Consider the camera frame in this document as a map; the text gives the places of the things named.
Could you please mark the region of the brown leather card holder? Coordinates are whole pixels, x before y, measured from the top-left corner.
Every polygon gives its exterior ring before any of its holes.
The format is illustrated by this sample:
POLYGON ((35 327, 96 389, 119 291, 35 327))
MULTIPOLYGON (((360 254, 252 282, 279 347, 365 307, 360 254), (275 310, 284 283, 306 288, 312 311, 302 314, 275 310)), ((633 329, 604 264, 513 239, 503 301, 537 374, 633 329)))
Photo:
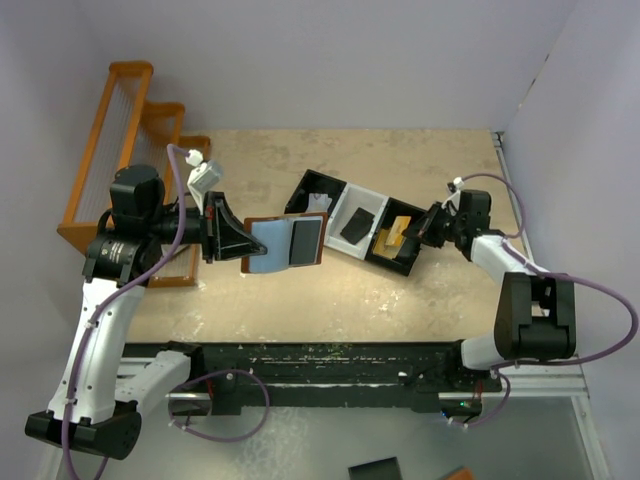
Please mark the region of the brown leather card holder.
POLYGON ((246 218, 244 220, 244 229, 263 243, 268 248, 268 253, 262 256, 243 258, 241 272, 244 274, 270 274, 290 268, 320 265, 322 263, 327 225, 328 214, 326 212, 246 218), (289 258, 292 227, 296 220, 303 218, 315 218, 322 221, 316 261, 310 265, 291 266, 289 258))

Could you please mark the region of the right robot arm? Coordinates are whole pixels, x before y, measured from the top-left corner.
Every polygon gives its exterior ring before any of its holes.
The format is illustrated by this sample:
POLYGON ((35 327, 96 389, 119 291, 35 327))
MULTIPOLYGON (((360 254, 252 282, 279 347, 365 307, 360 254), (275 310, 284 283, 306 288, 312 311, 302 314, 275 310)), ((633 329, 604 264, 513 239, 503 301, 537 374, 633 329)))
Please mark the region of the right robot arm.
POLYGON ((460 357, 445 366, 446 383, 467 391, 480 370, 516 362, 570 359, 576 350, 575 289, 548 276, 492 229, 489 193, 464 190, 456 201, 436 202, 402 235, 432 248, 452 243, 500 287, 493 330, 460 343, 460 357))

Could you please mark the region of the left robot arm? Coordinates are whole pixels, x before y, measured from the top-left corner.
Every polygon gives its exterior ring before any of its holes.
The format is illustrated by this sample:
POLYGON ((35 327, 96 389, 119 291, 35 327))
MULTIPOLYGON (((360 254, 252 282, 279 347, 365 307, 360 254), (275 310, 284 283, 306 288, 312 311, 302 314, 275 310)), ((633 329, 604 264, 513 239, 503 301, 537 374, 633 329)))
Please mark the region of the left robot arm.
POLYGON ((179 387, 194 392, 206 378, 202 347, 169 342, 123 386, 117 374, 133 316, 150 279, 182 245, 198 244, 211 263, 261 255, 267 249, 242 229, 225 196, 214 191, 213 162, 194 167, 186 183, 196 205, 167 205, 165 185, 150 165, 119 170, 111 207, 86 250, 83 303, 71 354, 46 410, 31 414, 27 436, 63 449, 123 460, 143 417, 179 387))

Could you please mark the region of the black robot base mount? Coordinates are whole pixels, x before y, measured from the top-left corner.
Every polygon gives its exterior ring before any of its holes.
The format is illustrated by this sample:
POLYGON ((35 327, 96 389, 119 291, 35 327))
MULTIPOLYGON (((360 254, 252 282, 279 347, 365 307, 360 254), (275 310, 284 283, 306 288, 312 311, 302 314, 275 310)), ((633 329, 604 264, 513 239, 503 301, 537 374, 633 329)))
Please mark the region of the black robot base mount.
POLYGON ((245 407, 402 408, 472 415, 479 398, 502 386, 463 366, 458 342, 129 343, 123 357, 152 359, 163 350, 194 355, 191 375, 220 372, 179 386, 170 405, 180 415, 238 415, 245 407))

